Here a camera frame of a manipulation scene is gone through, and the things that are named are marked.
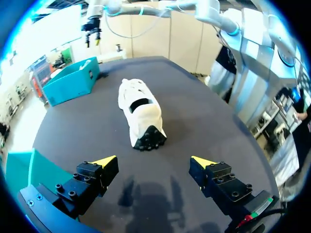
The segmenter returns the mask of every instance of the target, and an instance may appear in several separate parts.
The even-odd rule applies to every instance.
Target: shoe
[[[162,129],[160,105],[142,80],[122,80],[118,105],[130,127],[133,148],[152,150],[164,144],[166,135]]]

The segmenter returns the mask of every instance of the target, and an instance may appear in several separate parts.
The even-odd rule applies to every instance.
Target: teal box
[[[87,60],[90,62],[82,70],[79,70]],[[74,63],[64,68],[43,87],[44,94],[51,106],[89,94],[99,72],[96,57]]]
[[[11,193],[16,197],[21,189],[31,184],[35,187],[43,184],[56,193],[55,185],[67,182],[72,175],[32,149],[8,153],[5,177]]]

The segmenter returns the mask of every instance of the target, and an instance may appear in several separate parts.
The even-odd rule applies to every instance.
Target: cable
[[[116,32],[114,32],[111,27],[109,26],[109,23],[108,23],[108,17],[107,17],[107,14],[105,14],[105,21],[106,21],[106,24],[107,24],[107,27],[108,29],[114,34],[114,35],[117,35],[117,36],[120,36],[120,37],[123,37],[123,38],[127,38],[127,39],[133,39],[133,38],[136,38],[136,37],[139,37],[141,35],[144,35],[145,33],[147,33],[149,30],[151,30],[158,22],[160,22],[161,20],[161,17],[166,13],[167,11],[163,11],[156,20],[154,20],[153,24],[151,25],[151,27],[147,28],[145,31],[143,31],[142,33],[138,34],[138,35],[135,35],[135,36],[125,36],[125,35],[120,35]]]
[[[275,209],[275,210],[270,210],[267,212],[263,212],[262,214],[258,215],[257,217],[249,220],[248,222],[244,223],[242,226],[236,228],[233,230],[233,233],[238,233],[239,231],[247,230],[247,225],[250,225],[251,223],[254,223],[255,221],[261,220],[264,217],[268,217],[270,215],[275,215],[275,214],[285,214],[287,212],[287,209]]]
[[[217,35],[219,36],[219,38],[221,39],[221,41],[223,42],[224,46],[226,46],[227,48],[230,48],[230,46],[228,45],[228,43],[225,41],[225,39],[223,38],[223,36],[220,34],[220,32],[216,29],[215,26],[212,25],[212,27],[215,29]]]

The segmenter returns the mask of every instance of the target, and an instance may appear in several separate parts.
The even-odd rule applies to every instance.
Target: gray tabletop
[[[203,83],[163,57],[100,65],[109,76],[92,93],[49,108],[34,148],[74,173],[82,161],[116,155],[119,174],[81,221],[105,233],[223,232],[231,219],[205,198],[188,174],[190,157],[225,161],[253,194],[278,195],[270,166],[244,124]],[[142,79],[162,109],[166,144],[158,150],[131,148],[129,127],[118,108],[123,78]],[[269,218],[271,226],[276,216]]]

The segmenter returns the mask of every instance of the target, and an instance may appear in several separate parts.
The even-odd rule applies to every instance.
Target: beige wall
[[[215,29],[211,25],[204,23],[199,58],[195,72],[199,74],[210,74],[212,64],[221,47],[222,45],[218,43]]]
[[[203,23],[190,15],[172,12],[170,60],[195,72],[198,60]]]
[[[117,17],[108,17],[108,23],[110,28],[117,34],[131,37],[131,16],[117,16]],[[101,21],[101,42],[100,42],[100,51],[101,54],[107,52],[116,51],[116,44],[120,44],[122,49],[126,50],[126,56],[132,58],[132,40],[123,38],[113,34],[107,27],[105,18],[102,18]]]
[[[158,2],[143,2],[157,8]],[[104,55],[115,51],[121,44],[127,57],[164,56],[189,72],[209,74],[221,45],[215,30],[208,24],[195,19],[194,12],[183,14],[172,12],[171,18],[161,18],[146,34],[127,39],[114,35],[107,27],[105,18],[101,20],[101,42],[95,46],[95,35],[90,37],[90,48],[85,46],[85,37],[71,42],[75,62],[88,57]],[[109,17],[110,27],[124,36],[135,36],[149,28],[157,17],[117,16]]]
[[[158,7],[158,2],[139,2],[139,4]],[[133,56],[163,56],[169,58],[171,19],[154,16],[131,16],[132,35],[138,35],[155,26],[142,36],[133,38]]]

